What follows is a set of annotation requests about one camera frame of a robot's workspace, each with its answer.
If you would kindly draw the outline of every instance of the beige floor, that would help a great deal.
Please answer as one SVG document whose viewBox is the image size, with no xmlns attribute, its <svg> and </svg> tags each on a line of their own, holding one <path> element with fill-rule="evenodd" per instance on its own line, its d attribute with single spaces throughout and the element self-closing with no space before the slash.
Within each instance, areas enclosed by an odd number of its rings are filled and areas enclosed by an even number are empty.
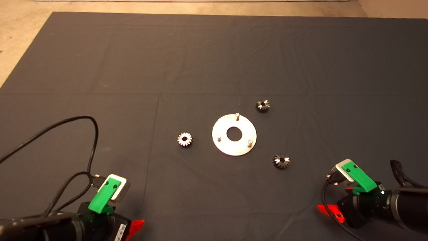
<svg viewBox="0 0 428 241">
<path fill-rule="evenodd" d="M 133 3 L 0 0 L 0 87 L 53 12 L 428 18 L 428 0 Z"/>
</svg>

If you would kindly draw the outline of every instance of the metal washer plate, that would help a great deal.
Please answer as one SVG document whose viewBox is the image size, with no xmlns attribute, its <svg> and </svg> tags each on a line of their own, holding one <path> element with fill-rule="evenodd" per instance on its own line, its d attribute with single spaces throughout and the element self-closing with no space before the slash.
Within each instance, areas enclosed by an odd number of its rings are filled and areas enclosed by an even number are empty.
<svg viewBox="0 0 428 241">
<path fill-rule="evenodd" d="M 230 127 L 237 127 L 242 132 L 242 138 L 239 141 L 232 141 L 227 137 L 227 130 Z M 250 120 L 239 116 L 236 120 L 235 114 L 227 114 L 216 121 L 212 132 L 213 142 L 217 148 L 225 154 L 231 156 L 241 156 L 251 151 L 257 141 L 257 132 Z M 248 140 L 252 140 L 253 144 L 248 146 Z"/>
</svg>

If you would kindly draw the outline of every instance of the green mount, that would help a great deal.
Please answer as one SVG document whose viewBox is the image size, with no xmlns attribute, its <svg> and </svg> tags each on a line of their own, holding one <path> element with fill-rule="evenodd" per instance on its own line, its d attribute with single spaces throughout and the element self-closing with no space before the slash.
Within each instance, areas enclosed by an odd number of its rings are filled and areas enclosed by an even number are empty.
<svg viewBox="0 0 428 241">
<path fill-rule="evenodd" d="M 354 162 L 344 164 L 342 169 L 358 184 L 352 190 L 353 194 L 368 193 L 376 188 L 376 183 Z"/>
<path fill-rule="evenodd" d="M 113 194 L 116 192 L 117 188 L 120 186 L 121 182 L 109 178 L 105 185 L 101 187 L 92 201 L 89 203 L 89 209 L 98 213 L 98 214 L 107 214 L 110 215 L 113 213 L 113 207 L 107 205 L 110 201 Z"/>
</svg>

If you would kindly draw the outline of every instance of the gear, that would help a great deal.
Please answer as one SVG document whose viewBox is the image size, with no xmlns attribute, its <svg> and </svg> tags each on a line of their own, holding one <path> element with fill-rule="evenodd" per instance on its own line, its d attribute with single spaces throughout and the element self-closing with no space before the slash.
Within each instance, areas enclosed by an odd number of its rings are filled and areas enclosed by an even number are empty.
<svg viewBox="0 0 428 241">
<path fill-rule="evenodd" d="M 192 135 L 183 132 L 177 137 L 177 142 L 181 147 L 189 147 L 192 144 Z"/>
<path fill-rule="evenodd" d="M 287 156 L 281 156 L 281 154 L 276 154 L 272 159 L 273 166 L 278 169 L 287 168 L 290 163 L 290 158 Z"/>
<path fill-rule="evenodd" d="M 265 113 L 270 107 L 269 101 L 267 99 L 259 100 L 256 103 L 256 110 L 260 113 Z"/>
</svg>

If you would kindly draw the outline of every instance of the gear center hole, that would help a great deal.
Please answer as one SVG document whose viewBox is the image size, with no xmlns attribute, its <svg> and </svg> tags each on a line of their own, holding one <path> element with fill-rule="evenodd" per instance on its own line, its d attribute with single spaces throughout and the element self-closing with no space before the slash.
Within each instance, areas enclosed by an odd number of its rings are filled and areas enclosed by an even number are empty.
<svg viewBox="0 0 428 241">
<path fill-rule="evenodd" d="M 231 141 L 237 142 L 242 138 L 242 131 L 237 127 L 230 127 L 227 130 L 227 137 Z"/>
</svg>

